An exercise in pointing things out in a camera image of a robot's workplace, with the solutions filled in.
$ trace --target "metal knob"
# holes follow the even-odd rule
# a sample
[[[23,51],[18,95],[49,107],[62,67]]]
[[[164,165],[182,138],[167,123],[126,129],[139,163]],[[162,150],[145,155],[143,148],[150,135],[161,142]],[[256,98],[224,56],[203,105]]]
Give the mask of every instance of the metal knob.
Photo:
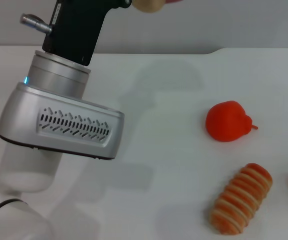
[[[49,24],[45,23],[39,17],[32,15],[32,14],[23,14],[20,17],[20,23],[27,25],[31,28],[34,28],[37,31],[40,31],[40,32],[45,33],[47,35],[50,35],[53,31],[52,26],[50,26]]]

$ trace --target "orange striped object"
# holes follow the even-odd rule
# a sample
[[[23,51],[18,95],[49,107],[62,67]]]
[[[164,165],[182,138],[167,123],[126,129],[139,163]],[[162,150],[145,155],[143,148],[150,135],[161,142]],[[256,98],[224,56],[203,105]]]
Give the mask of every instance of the orange striped object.
[[[255,163],[247,164],[215,201],[210,212],[210,224],[223,235],[242,233],[272,183],[268,171]]]

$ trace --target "white wall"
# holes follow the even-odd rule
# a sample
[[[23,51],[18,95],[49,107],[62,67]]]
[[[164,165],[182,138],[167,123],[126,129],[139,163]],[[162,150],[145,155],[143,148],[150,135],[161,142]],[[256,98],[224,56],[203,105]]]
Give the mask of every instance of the white wall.
[[[49,22],[55,0],[0,0],[0,45],[41,45],[21,13]],[[207,53],[222,47],[287,47],[288,0],[184,0],[156,14],[109,12],[97,45],[106,53]]]

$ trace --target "ventilation grille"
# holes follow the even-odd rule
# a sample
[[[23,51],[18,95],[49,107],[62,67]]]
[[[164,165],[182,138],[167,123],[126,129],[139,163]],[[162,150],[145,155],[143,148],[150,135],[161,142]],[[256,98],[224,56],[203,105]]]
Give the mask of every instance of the ventilation grille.
[[[38,128],[42,132],[98,143],[104,142],[111,133],[106,121],[53,111],[50,107],[40,111]]]

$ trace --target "red toy pepper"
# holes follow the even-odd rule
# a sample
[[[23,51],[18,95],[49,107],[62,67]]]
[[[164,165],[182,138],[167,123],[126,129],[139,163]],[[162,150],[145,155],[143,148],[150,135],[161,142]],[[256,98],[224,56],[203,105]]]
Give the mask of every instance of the red toy pepper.
[[[206,129],[217,141],[231,142],[258,129],[246,115],[243,107],[235,101],[222,102],[212,107],[206,117]]]

